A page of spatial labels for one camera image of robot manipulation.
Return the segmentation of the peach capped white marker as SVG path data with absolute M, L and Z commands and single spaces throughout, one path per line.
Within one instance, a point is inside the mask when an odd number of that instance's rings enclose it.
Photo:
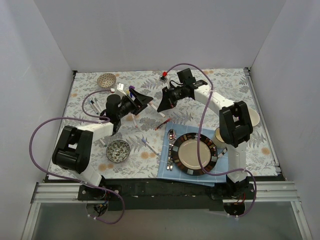
M 163 118 L 166 117 L 163 113 L 158 112 L 157 107 L 156 107 L 152 102 L 149 102 L 148 105 L 149 105 L 150 107 L 152 107 L 152 108 L 156 111 L 157 114 L 159 114 L 159 115 L 162 116 Z

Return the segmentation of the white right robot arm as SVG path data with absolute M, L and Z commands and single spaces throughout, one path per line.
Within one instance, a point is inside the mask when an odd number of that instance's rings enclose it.
M 244 101 L 234 102 L 215 92 L 210 78 L 196 80 L 190 68 L 179 71 L 177 76 L 179 83 L 176 86 L 168 85 L 162 89 L 157 111 L 172 109 L 179 100 L 191 98 L 218 115 L 220 136 L 226 143 L 228 154 L 228 171 L 224 173 L 226 192 L 230 198 L 237 199 L 249 185 L 246 150 L 253 125 L 248 106 Z

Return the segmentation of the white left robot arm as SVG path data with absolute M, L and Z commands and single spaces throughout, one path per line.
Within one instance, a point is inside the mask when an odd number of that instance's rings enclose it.
M 118 89 L 110 94 L 97 123 L 78 127 L 65 126 L 53 151 L 53 164 L 72 172 L 80 181 L 91 185 L 89 194 L 95 200 L 103 199 L 107 191 L 101 184 L 103 177 L 91 164 L 93 143 L 115 135 L 121 127 L 123 117 L 139 114 L 153 100 L 151 96 L 143 95 L 132 88 L 129 91 L 132 96 Z

